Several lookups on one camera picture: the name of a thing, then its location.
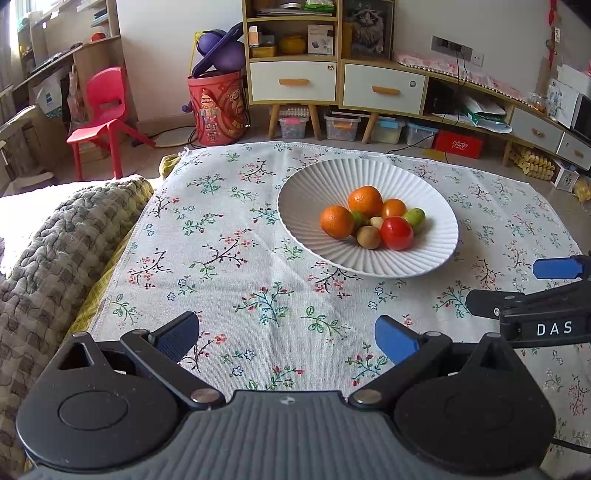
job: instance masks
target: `red chair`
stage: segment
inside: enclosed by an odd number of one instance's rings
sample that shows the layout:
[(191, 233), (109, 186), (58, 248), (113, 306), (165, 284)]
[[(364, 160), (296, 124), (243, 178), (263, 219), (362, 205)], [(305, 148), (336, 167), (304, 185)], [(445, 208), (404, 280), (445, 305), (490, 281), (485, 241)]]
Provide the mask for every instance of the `red chair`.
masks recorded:
[(116, 179), (123, 177), (121, 159), (119, 158), (119, 143), (117, 132), (122, 131), (141, 142), (154, 146), (154, 141), (137, 130), (125, 125), (127, 107), (125, 105), (125, 79), (124, 70), (114, 67), (97, 73), (86, 83), (87, 107), (92, 113), (92, 121), (71, 134), (67, 142), (74, 149), (74, 162), (76, 163), (76, 175), (79, 181), (83, 181), (82, 164), (80, 163), (81, 142), (92, 142), (111, 154), (113, 173)]

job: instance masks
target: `red bucket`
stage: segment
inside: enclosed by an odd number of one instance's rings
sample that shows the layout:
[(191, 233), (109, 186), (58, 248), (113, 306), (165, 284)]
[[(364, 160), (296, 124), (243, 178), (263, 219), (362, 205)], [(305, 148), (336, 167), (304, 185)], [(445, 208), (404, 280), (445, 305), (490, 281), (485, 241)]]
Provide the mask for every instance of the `red bucket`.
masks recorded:
[(246, 117), (242, 72), (207, 72), (187, 82), (200, 145), (228, 145), (243, 136)]

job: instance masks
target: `tomato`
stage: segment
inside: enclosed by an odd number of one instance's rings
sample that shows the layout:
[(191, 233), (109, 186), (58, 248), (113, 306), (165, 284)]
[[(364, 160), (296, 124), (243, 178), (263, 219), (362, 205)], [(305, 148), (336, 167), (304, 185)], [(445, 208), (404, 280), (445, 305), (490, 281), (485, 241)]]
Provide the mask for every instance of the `tomato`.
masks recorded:
[(386, 218), (379, 233), (386, 247), (392, 250), (404, 250), (410, 247), (414, 238), (413, 228), (402, 217)]
[(406, 213), (406, 205), (402, 200), (389, 199), (382, 206), (382, 218), (401, 217)]

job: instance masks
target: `orange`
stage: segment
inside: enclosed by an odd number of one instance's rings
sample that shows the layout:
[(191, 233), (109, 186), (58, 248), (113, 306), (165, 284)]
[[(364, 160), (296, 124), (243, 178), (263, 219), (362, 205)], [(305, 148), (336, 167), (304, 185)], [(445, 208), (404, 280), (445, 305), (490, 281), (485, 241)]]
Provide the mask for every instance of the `orange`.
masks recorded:
[(401, 217), (406, 213), (406, 205), (402, 200), (389, 199), (384, 202), (382, 207), (382, 218)]
[(377, 189), (366, 185), (354, 190), (349, 195), (349, 210), (363, 213), (368, 218), (382, 213), (382, 195)]
[(345, 207), (331, 205), (320, 214), (320, 228), (332, 238), (347, 238), (355, 229), (353, 214)]

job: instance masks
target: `television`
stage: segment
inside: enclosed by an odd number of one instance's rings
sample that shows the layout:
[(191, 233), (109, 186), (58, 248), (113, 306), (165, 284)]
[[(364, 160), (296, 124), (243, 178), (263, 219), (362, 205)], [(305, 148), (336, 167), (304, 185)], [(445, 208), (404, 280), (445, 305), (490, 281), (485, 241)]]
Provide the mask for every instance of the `television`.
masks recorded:
[(563, 0), (581, 20), (583, 20), (588, 27), (591, 28), (591, 1), (590, 0)]

